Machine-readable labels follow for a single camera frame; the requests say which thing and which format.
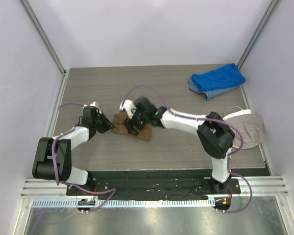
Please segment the brown cloth napkin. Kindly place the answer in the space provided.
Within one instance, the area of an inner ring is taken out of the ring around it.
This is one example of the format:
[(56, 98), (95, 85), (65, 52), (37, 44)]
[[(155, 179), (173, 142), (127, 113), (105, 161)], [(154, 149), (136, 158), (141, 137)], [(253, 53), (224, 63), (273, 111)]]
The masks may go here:
[(114, 124), (114, 128), (112, 129), (112, 132), (114, 134), (119, 134), (119, 135), (124, 135), (124, 136), (129, 136), (129, 137), (133, 137), (136, 139), (140, 139), (143, 141), (150, 141), (151, 140), (151, 136), (152, 136), (152, 126), (150, 124), (147, 124), (143, 130), (138, 130), (135, 127), (135, 130), (138, 131), (138, 135), (135, 136), (133, 134), (129, 134), (128, 130), (126, 128), (126, 126), (123, 124), (124, 121), (127, 118), (127, 114), (126, 113), (117, 113), (114, 115), (112, 123)]

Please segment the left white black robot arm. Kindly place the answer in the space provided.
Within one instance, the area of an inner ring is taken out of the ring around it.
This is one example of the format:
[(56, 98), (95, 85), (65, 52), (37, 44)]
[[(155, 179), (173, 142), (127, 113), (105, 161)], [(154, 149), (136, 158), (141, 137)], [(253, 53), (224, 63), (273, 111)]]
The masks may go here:
[(114, 124), (96, 102), (85, 105), (79, 123), (72, 129), (55, 137), (39, 139), (32, 176), (77, 185), (83, 195), (90, 195), (95, 188), (92, 173), (72, 165), (72, 150), (91, 140), (96, 133), (103, 134), (113, 128)]

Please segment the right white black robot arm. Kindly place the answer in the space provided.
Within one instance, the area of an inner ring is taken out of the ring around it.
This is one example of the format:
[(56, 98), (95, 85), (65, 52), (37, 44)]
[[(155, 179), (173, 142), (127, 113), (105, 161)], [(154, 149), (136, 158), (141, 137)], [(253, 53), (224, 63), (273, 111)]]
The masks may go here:
[(138, 135), (146, 124), (163, 129), (176, 129), (197, 137), (205, 152), (212, 158), (211, 187), (216, 193), (229, 188), (231, 175), (228, 156), (235, 137), (232, 129), (225, 124), (219, 114), (191, 115), (161, 106), (157, 108), (148, 98), (142, 96), (135, 101), (124, 100), (120, 111), (127, 114), (124, 122), (128, 133)]

